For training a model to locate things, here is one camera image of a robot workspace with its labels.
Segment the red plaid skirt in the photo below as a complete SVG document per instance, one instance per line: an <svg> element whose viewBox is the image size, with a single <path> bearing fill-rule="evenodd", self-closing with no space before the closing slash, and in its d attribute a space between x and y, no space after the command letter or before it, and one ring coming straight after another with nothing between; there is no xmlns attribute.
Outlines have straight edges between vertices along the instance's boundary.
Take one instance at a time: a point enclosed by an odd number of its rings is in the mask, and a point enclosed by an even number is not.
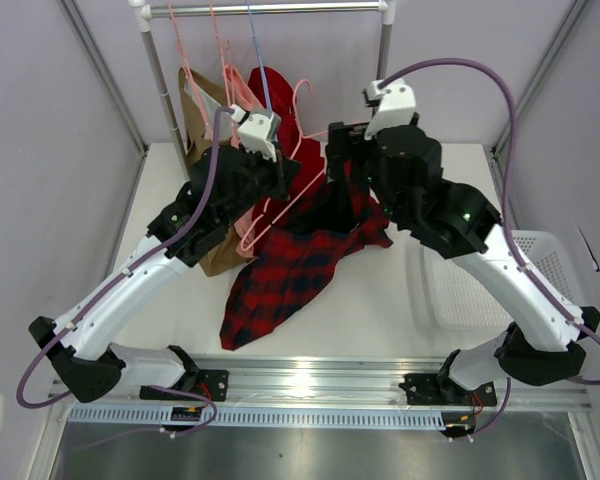
<svg viewBox="0 0 600 480"><path fill-rule="evenodd" d="M390 247L388 226L381 205L349 168L343 179L302 195L236 277L221 347L234 351L270 334L327 287L342 258L368 245Z"/></svg>

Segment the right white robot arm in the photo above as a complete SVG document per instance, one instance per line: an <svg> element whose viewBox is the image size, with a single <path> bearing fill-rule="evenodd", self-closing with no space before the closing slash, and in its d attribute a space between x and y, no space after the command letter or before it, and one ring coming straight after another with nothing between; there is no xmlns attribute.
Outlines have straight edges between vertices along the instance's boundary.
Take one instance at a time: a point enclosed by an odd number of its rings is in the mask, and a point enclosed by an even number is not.
<svg viewBox="0 0 600 480"><path fill-rule="evenodd" d="M495 338L448 355L436 375L438 395L459 403L496 379L580 382L586 359L580 342L593 336L600 312L561 298L506 233L487 197L445 178L441 144L415 121L374 136L366 130L364 123L329 125L330 180L373 191L398 229L471 275L512 319Z"/></svg>

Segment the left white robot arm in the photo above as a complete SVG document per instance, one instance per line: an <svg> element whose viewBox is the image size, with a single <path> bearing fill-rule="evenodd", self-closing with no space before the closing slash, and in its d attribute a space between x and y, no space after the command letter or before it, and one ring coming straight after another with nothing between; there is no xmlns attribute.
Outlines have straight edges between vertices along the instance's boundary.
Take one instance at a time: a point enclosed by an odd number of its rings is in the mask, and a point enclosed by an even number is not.
<svg viewBox="0 0 600 480"><path fill-rule="evenodd" d="M114 339L153 295L222 243L248 210L266 197L288 194L301 169L286 157L273 162L231 146L217 153L215 175L208 175L211 153L206 151L175 200L92 294L56 319L39 317L30 324L30 334L79 402L93 402L124 386L159 386L177 400L195 392L197 368L182 348L130 348Z"/></svg>

